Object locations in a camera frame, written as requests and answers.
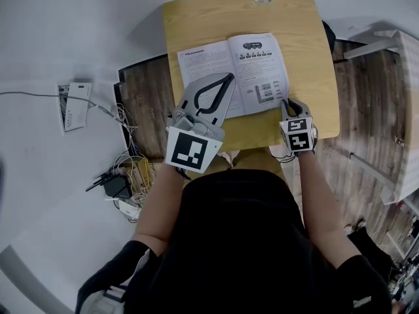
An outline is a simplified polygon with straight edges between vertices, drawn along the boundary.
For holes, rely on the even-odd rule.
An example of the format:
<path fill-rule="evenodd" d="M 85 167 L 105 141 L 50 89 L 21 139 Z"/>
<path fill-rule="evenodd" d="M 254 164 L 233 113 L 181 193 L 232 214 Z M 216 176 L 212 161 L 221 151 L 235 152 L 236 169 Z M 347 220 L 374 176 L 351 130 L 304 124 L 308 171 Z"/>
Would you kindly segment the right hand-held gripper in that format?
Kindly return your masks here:
<path fill-rule="evenodd" d="M 307 104 L 297 99 L 283 99 L 281 112 L 280 130 L 288 149 L 291 152 L 314 151 L 318 130 L 313 124 Z"/>

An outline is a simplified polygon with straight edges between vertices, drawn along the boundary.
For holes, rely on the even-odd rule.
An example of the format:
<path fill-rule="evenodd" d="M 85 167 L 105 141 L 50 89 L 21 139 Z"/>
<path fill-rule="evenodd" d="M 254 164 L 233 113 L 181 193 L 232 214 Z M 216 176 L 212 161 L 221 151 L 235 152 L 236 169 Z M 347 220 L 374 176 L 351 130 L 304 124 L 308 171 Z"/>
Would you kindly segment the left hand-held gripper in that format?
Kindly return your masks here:
<path fill-rule="evenodd" d="M 168 117 L 166 163 L 203 174 L 223 145 L 221 128 L 236 88 L 233 73 L 213 73 L 190 83 Z"/>

